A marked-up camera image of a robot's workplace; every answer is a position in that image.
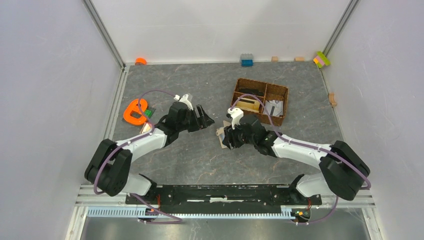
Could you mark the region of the woven wicker divided basket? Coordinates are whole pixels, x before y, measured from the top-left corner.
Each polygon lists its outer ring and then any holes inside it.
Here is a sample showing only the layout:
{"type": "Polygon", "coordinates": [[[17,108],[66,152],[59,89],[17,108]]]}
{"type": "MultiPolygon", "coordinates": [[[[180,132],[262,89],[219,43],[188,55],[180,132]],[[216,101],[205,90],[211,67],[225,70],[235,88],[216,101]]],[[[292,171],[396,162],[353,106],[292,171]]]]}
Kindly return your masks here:
{"type": "Polygon", "coordinates": [[[289,88],[284,85],[278,85],[274,83],[267,83],[258,80],[252,80],[247,78],[238,78],[233,91],[231,100],[231,107],[240,108],[245,115],[256,115],[261,123],[271,124],[275,126],[281,126],[288,108],[288,96],[289,88]],[[240,88],[258,89],[264,92],[264,96],[256,96],[247,93],[239,92],[240,88]],[[265,102],[271,100],[278,100],[284,102],[283,116],[270,116],[268,113],[264,113],[265,102]]]}

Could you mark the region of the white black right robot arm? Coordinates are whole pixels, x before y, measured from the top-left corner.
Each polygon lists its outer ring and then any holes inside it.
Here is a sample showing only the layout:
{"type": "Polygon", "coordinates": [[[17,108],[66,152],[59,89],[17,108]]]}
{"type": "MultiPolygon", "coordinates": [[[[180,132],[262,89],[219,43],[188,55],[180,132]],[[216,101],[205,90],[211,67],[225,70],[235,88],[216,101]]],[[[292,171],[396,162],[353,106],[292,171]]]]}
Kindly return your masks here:
{"type": "Polygon", "coordinates": [[[344,141],[318,144],[267,130],[255,115],[240,118],[223,129],[222,143],[229,149],[252,145],[260,154],[291,159],[320,172],[301,174],[290,185],[289,199],[302,204],[313,195],[333,194],[352,201],[359,190],[369,189],[370,168],[344,141]]]}

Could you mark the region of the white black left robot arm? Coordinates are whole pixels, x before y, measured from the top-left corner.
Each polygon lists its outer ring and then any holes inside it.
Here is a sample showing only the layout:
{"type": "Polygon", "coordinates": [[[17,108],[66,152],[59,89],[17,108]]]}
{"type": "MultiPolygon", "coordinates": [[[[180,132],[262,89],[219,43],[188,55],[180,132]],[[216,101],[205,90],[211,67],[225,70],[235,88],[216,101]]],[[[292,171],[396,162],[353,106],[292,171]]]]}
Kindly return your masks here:
{"type": "Polygon", "coordinates": [[[174,102],[168,114],[150,132],[120,141],[102,140],[84,172],[84,178],[93,184],[98,195],[136,194],[145,204],[151,204],[157,198],[156,184],[142,174],[131,174],[132,162],[167,147],[183,131],[196,132],[214,123],[200,104],[190,109],[183,102],[174,102]]]}

